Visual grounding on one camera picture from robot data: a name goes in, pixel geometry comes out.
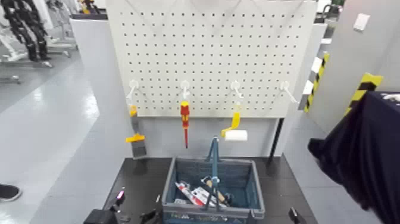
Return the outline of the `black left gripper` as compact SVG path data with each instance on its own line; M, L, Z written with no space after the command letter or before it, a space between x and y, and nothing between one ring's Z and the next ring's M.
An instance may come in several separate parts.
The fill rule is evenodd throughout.
M93 209L83 224L118 224L115 213L120 213L120 206L125 200L125 190L121 190L112 200L110 210ZM161 224L161 195L155 199L155 208L140 215L140 224Z

